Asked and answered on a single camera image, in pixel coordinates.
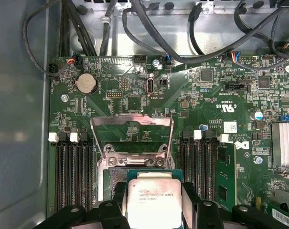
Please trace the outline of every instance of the motherboard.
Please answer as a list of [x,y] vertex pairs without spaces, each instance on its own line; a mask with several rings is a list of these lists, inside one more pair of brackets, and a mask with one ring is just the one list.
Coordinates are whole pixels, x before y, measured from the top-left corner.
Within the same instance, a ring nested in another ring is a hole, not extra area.
[[[49,215],[112,199],[138,167],[181,169],[200,198],[228,211],[264,210],[271,190],[289,191],[289,60],[263,72],[226,57],[80,58],[51,81]],[[239,60],[266,67],[275,58]]]

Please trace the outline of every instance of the barcode label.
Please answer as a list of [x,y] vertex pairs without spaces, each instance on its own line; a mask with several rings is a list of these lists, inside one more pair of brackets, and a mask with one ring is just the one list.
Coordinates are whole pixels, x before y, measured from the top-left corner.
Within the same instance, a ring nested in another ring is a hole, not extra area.
[[289,227],[289,217],[273,209],[273,217]]

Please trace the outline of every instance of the motherboard mounting screw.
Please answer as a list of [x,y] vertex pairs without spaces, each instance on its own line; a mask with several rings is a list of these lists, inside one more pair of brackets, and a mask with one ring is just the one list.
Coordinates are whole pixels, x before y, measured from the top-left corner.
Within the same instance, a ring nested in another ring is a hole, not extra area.
[[157,167],[162,167],[164,165],[163,159],[158,159],[156,161],[156,165],[157,165]]
[[115,166],[117,164],[117,159],[115,157],[110,157],[108,159],[109,166]]
[[63,102],[68,102],[69,96],[67,94],[63,94],[61,99],[62,99]]
[[204,203],[203,203],[204,205],[206,205],[206,206],[212,206],[212,203],[211,202],[208,202],[208,201],[205,201]]
[[263,162],[262,157],[260,157],[260,156],[254,157],[254,163],[255,163],[256,165],[260,165],[260,164],[262,164],[262,162]]
[[153,60],[152,65],[153,65],[155,68],[157,68],[157,67],[160,65],[160,61],[157,60],[157,59],[155,59],[155,60]]
[[247,207],[239,207],[240,211],[243,211],[243,212],[248,212],[248,208]]

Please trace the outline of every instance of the white connector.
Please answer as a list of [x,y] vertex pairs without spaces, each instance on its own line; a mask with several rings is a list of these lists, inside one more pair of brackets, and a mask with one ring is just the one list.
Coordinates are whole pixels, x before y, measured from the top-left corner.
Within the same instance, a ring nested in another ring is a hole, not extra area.
[[57,135],[56,132],[50,132],[49,133],[49,142],[58,142],[59,141],[59,137]]
[[78,133],[72,132],[72,133],[70,134],[70,142],[79,142]]
[[219,137],[217,137],[217,140],[219,140],[220,143],[228,143],[229,134],[221,134]]
[[202,131],[201,130],[193,130],[193,139],[201,140],[202,139]]

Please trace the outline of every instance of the metal heatsink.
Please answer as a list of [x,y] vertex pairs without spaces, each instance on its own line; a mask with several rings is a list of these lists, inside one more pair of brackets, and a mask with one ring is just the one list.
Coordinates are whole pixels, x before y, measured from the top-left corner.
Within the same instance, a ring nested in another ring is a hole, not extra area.
[[289,167],[289,123],[272,124],[273,164]]

